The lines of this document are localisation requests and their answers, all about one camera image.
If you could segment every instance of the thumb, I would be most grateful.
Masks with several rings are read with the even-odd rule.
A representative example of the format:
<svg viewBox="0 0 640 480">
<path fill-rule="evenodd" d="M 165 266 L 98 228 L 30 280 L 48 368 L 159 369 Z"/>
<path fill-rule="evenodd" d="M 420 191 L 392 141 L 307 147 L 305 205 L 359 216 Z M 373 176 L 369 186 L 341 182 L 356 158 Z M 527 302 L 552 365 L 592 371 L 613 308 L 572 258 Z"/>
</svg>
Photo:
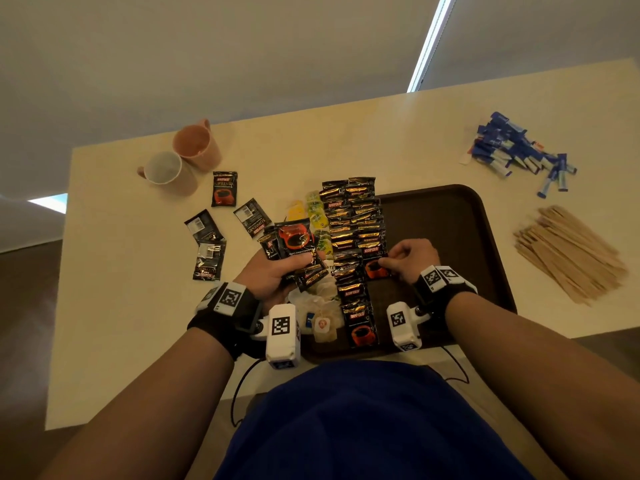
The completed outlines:
<svg viewBox="0 0 640 480">
<path fill-rule="evenodd" d="M 402 259 L 380 258 L 378 259 L 378 264 L 390 269 L 391 271 L 395 271 L 396 273 L 402 272 Z"/>
<path fill-rule="evenodd" d="M 288 258 L 279 259 L 274 261 L 275 268 L 282 276 L 283 274 L 290 273 L 297 269 L 303 268 L 311 264 L 314 260 L 312 253 L 296 254 L 295 256 L 289 256 Z"/>
</svg>

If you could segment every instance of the forearm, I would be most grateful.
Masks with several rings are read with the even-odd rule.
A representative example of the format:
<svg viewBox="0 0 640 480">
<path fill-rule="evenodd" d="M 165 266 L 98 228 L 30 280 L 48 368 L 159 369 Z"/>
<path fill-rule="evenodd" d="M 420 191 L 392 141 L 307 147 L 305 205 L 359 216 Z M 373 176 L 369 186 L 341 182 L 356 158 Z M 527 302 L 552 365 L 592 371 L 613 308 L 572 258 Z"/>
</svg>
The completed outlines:
<svg viewBox="0 0 640 480">
<path fill-rule="evenodd" d="M 640 384 L 473 293 L 456 295 L 446 318 L 478 373 L 565 473 L 640 477 Z"/>
<path fill-rule="evenodd" d="M 82 428 L 41 479 L 184 478 L 233 366 L 216 339 L 188 330 Z"/>
</svg>

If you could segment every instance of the white mug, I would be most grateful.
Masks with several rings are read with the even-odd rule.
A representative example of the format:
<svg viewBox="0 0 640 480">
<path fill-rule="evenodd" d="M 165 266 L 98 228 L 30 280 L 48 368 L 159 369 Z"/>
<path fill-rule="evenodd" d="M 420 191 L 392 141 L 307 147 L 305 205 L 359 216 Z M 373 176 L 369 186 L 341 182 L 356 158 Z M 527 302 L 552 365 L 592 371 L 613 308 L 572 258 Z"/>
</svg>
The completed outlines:
<svg viewBox="0 0 640 480">
<path fill-rule="evenodd" d="M 147 165 L 138 167 L 138 175 L 178 195 L 191 195 L 198 187 L 196 177 L 187 163 L 173 152 L 154 155 Z"/>
</svg>

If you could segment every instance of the wooden coffee stirrer pile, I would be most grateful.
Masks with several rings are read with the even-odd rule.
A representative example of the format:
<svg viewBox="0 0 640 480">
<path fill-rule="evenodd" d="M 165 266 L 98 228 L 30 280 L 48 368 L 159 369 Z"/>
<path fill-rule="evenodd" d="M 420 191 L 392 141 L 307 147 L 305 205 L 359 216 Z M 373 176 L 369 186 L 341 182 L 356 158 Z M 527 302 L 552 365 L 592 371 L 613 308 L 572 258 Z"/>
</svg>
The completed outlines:
<svg viewBox="0 0 640 480">
<path fill-rule="evenodd" d="M 575 303 L 589 304 L 628 274 L 618 251 L 559 205 L 539 209 L 536 224 L 515 233 L 516 249 Z"/>
</svg>

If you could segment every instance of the barcode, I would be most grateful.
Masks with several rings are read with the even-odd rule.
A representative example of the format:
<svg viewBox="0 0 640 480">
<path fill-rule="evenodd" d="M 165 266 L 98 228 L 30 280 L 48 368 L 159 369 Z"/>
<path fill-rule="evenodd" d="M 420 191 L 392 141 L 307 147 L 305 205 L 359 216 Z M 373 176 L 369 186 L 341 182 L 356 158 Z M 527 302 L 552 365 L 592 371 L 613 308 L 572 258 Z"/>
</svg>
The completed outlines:
<svg viewBox="0 0 640 480">
<path fill-rule="evenodd" d="M 236 210 L 236 216 L 240 219 L 240 222 L 244 222 L 246 220 L 251 219 L 253 217 L 253 212 L 246 205 L 244 207 L 240 207 L 240 209 Z"/>
<path fill-rule="evenodd" d="M 214 247 L 211 244 L 202 243 L 198 249 L 198 256 L 204 259 L 213 258 Z"/>
<path fill-rule="evenodd" d="M 192 234 L 196 234 L 204 229 L 204 224 L 200 220 L 199 217 L 196 217 L 194 220 L 187 224 L 187 227 Z"/>
</svg>

